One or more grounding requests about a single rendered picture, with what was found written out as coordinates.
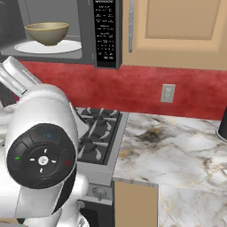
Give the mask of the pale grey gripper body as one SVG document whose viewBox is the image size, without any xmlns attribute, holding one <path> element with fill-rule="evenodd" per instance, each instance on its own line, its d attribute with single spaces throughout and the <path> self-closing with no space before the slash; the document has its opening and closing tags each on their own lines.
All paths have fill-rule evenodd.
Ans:
<svg viewBox="0 0 227 227">
<path fill-rule="evenodd" d="M 42 89 L 42 82 L 12 56 L 0 63 L 0 82 L 19 98 Z"/>
</svg>

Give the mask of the olive green bowl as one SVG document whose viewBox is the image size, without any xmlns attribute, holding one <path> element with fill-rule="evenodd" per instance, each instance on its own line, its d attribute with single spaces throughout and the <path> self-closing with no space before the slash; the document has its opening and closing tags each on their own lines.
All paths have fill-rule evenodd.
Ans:
<svg viewBox="0 0 227 227">
<path fill-rule="evenodd" d="M 25 29 L 35 41 L 45 46 L 54 46 L 65 38 L 69 24 L 66 22 L 42 22 L 26 25 Z"/>
</svg>

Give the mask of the white microwave turntable plate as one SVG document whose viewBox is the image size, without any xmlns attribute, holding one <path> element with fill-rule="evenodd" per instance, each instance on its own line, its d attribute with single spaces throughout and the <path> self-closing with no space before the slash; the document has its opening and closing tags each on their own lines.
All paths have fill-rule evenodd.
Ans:
<svg viewBox="0 0 227 227">
<path fill-rule="evenodd" d="M 62 40 L 57 45 L 45 46 L 37 41 L 29 41 L 17 44 L 14 49 L 16 51 L 32 54 L 55 54 L 71 51 L 78 51 L 82 48 L 80 42 L 72 40 Z"/>
</svg>

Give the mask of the grey microwave oven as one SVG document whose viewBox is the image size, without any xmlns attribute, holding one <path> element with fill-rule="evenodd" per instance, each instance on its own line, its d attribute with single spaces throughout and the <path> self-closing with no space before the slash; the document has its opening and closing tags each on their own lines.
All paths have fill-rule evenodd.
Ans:
<svg viewBox="0 0 227 227">
<path fill-rule="evenodd" d="M 65 38 L 81 48 L 36 53 L 16 49 L 30 42 L 26 26 L 66 22 Z M 0 0 L 0 57 L 40 62 L 92 64 L 118 68 L 122 63 L 122 0 Z"/>
</svg>

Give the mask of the steel stove with black hob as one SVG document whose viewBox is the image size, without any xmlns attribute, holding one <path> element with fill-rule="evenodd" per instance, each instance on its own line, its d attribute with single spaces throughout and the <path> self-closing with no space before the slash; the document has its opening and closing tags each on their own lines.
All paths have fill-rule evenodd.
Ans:
<svg viewBox="0 0 227 227">
<path fill-rule="evenodd" d="M 113 174 L 129 114 L 105 108 L 76 108 L 90 126 L 79 140 L 77 170 L 90 182 L 88 193 L 79 200 L 81 214 L 90 227 L 114 227 Z M 107 195 L 99 201 L 94 187 L 102 187 Z"/>
</svg>

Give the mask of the silver stove knob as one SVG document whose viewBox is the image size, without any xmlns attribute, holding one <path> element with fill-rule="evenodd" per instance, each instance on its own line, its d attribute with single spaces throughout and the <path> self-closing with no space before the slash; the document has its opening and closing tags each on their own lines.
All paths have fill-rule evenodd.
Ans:
<svg viewBox="0 0 227 227">
<path fill-rule="evenodd" d="M 92 192 L 99 201 L 106 199 L 107 193 L 102 187 L 94 187 Z"/>
</svg>

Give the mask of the tan base cupboard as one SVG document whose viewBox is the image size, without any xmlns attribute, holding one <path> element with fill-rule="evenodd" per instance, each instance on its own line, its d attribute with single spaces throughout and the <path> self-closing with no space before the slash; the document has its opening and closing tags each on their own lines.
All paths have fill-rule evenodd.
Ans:
<svg viewBox="0 0 227 227">
<path fill-rule="evenodd" d="M 114 183 L 115 227 L 158 227 L 158 189 Z"/>
</svg>

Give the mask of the black round container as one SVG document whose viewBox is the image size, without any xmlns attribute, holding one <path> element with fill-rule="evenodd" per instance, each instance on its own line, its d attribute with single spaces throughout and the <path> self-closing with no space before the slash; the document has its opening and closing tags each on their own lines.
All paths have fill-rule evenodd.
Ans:
<svg viewBox="0 0 227 227">
<path fill-rule="evenodd" d="M 223 141 L 227 142 L 227 106 L 225 107 L 220 126 L 216 130 L 216 135 Z"/>
</svg>

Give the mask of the grey wall socket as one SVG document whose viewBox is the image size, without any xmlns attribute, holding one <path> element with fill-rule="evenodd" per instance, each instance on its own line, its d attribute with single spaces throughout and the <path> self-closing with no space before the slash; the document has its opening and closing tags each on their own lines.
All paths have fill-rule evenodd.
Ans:
<svg viewBox="0 0 227 227">
<path fill-rule="evenodd" d="M 175 84 L 163 84 L 161 88 L 161 103 L 172 103 L 175 95 Z"/>
</svg>

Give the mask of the tan wall cupboard door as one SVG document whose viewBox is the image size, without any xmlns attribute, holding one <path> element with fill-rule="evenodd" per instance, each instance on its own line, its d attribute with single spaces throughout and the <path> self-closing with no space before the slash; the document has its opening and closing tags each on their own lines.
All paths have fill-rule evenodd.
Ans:
<svg viewBox="0 0 227 227">
<path fill-rule="evenodd" d="M 122 0 L 122 56 L 130 66 L 227 70 L 227 0 Z"/>
</svg>

